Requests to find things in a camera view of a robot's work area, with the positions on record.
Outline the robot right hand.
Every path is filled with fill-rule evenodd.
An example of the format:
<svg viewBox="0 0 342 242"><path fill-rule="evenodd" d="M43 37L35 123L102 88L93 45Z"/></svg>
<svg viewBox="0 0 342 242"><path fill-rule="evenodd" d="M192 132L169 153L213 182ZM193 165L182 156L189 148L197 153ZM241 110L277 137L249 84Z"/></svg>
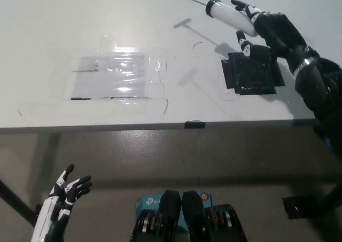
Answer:
<svg viewBox="0 0 342 242"><path fill-rule="evenodd" d="M253 24L257 34L270 47L273 57L284 58L293 73L305 59L318 59L317 51L306 41L284 13L262 11L256 6L231 0L237 11L243 12Z"/></svg>

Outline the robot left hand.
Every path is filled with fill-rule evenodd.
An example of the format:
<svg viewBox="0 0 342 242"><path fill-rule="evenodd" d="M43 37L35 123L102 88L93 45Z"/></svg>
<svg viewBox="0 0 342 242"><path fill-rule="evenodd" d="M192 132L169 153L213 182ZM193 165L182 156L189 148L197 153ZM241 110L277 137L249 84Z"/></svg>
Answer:
<svg viewBox="0 0 342 242"><path fill-rule="evenodd" d="M64 241L74 204L90 192L91 176L66 183L74 164L70 164L54 183L37 217L31 241Z"/></svg>

